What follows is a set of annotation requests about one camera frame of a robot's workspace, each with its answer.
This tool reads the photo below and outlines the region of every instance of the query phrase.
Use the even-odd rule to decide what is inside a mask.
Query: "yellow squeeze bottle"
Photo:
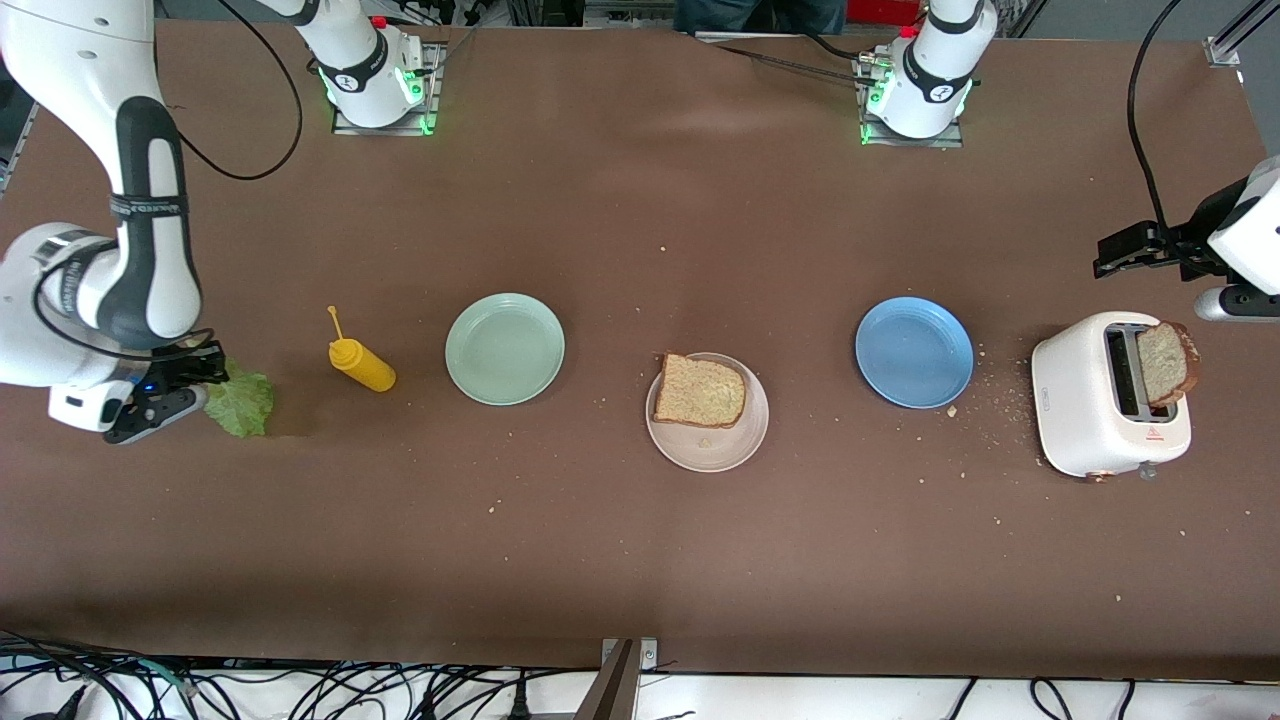
[[[390,389],[396,384],[396,370],[371,350],[360,345],[360,341],[342,337],[337,307],[330,305],[329,314],[333,315],[333,327],[338,331],[338,340],[329,343],[329,363],[371,391]]]

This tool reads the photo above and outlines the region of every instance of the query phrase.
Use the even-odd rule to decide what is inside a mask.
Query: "person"
[[[764,0],[676,0],[676,29],[742,32],[751,13]],[[782,32],[840,35],[846,0],[773,0]]]

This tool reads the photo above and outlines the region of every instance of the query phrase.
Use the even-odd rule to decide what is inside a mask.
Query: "toast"
[[[662,357],[654,421],[724,429],[737,424],[744,410],[746,380],[733,368],[673,352]]]
[[[1160,323],[1138,333],[1138,363],[1152,407],[1175,405],[1199,382],[1199,351],[1178,323]]]

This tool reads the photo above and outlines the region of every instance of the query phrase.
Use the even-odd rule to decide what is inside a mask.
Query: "cable plug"
[[[520,671],[520,679],[516,680],[516,698],[511,701],[511,712],[507,714],[507,720],[530,720],[534,715],[529,712],[529,697],[525,694],[525,671]]]

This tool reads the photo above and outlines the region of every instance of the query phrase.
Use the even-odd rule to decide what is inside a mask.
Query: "brown table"
[[[996,42],[942,152],[860,146],[838,82],[640,31],[480,31],[435,137],[333,137],[301,41],[264,32],[305,83],[297,155],[255,183],[188,158],[188,181],[205,319],[276,383],[270,437],[195,416],[111,448],[0,388],[0,624],[191,655],[589,665],[644,634],[686,670],[1280,675],[1280,336],[1194,319],[1208,281],[1089,270],[1151,213],[1133,45]],[[287,145],[292,102],[243,28],[160,41],[202,149],[246,172]],[[1140,90],[1171,219],[1263,156],[1197,45],[1157,45]],[[109,229],[106,192],[42,114],[0,236]],[[568,337],[550,389],[508,409],[443,366],[453,318],[499,291]],[[902,293],[980,351],[955,418],[852,366],[861,314]],[[328,366],[330,302],[399,370],[390,393]],[[1153,484],[1038,459],[1025,359],[1110,309],[1188,323],[1206,357],[1194,445]],[[750,462],[698,475],[652,446],[666,350],[759,373]]]

